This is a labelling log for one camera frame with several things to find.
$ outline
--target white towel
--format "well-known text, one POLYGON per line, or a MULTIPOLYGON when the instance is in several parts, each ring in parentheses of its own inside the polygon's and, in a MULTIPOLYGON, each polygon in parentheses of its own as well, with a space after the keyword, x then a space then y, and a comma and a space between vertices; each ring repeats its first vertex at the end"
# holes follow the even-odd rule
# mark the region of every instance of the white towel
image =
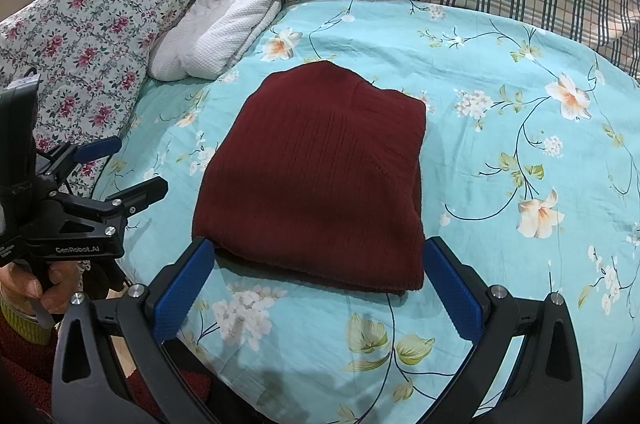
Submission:
POLYGON ((280 0, 234 0, 224 15, 180 54, 182 68, 190 76, 214 80, 240 60, 279 11, 280 0))
POLYGON ((280 11, 280 0, 196 0, 160 37, 148 73, 159 81, 188 75, 214 80, 237 63, 280 11))

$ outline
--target metal screw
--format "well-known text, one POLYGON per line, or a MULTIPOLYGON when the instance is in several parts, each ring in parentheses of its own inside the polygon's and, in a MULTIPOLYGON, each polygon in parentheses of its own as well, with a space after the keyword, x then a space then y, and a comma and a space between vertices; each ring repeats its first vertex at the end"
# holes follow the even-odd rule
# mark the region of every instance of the metal screw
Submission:
POLYGON ((506 287, 503 287, 502 285, 493 285, 491 287, 491 295, 494 298, 498 298, 498 299, 506 298, 508 293, 509 291, 506 289, 506 287))
POLYGON ((84 294, 81 292, 75 292, 71 295, 71 304, 79 305, 84 301, 84 294))
POLYGON ((136 283, 135 285, 129 287, 129 290, 127 290, 127 294, 129 294, 129 296, 131 296, 132 298, 139 298, 144 293, 145 286, 142 285, 142 283, 136 283))
POLYGON ((554 305, 562 305, 562 303, 564 303, 564 298, 562 297, 562 294, 559 292, 552 292, 551 296, 549 296, 549 298, 551 299, 551 302, 554 305))

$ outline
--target bed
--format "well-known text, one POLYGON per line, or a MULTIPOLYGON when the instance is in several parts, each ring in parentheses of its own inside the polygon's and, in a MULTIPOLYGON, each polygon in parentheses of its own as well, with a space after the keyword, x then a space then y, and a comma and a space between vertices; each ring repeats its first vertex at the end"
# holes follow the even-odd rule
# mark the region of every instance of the bed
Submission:
MULTIPOLYGON (((150 282, 190 242, 203 170, 248 95, 268 74, 319 58, 425 102, 425 234, 440 235, 463 263, 514 295, 562 293, 588 422, 638 350, 640 121, 628 112, 640 90, 587 47, 514 20, 411 1, 301 2, 219 80, 149 81, 95 189, 104 198, 157 175, 170 184, 127 232, 122 266, 131 279, 150 282)), ((283 423, 354 422, 376 400, 372 420, 415 422, 469 350, 428 282, 387 297, 224 260, 181 338, 283 423), (354 340, 354 328, 371 342, 354 340), (385 376, 392 345, 401 360, 385 376)))
MULTIPOLYGON (((217 81, 145 80, 150 47, 191 1, 37 0, 0 24, 0 86, 32 65, 46 77, 41 149, 123 138, 73 176, 76 191, 105 198, 168 180, 167 198, 127 230, 129 277, 148 283, 189 243, 203 169, 249 94, 272 72, 330 60, 425 102, 425 234, 514 295, 562 293, 583 420, 595 422, 640 346, 640 0, 560 0, 555 12, 548 0, 288 0, 217 81)), ((415 422, 470 346, 428 282, 387 297, 222 259, 180 338, 267 417, 310 424, 415 422)))

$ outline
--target pink floral pattern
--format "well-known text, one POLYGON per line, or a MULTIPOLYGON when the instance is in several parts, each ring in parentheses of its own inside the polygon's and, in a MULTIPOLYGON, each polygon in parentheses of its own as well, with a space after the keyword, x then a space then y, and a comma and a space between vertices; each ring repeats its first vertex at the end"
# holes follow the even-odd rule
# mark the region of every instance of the pink floral pattern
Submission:
MULTIPOLYGON (((36 0, 0 22, 0 90, 36 67, 42 76, 39 149, 119 134, 146 75, 153 42, 192 0, 36 0)), ((70 177, 90 194, 103 162, 70 177)))

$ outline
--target folded sweater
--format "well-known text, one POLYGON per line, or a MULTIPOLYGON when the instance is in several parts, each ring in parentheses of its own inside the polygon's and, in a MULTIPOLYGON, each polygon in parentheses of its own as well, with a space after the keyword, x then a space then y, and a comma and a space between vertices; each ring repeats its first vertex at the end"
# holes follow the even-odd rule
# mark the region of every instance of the folded sweater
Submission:
POLYGON ((329 284, 417 290, 425 127, 423 102, 330 62, 271 74, 205 171, 193 235, 329 284))

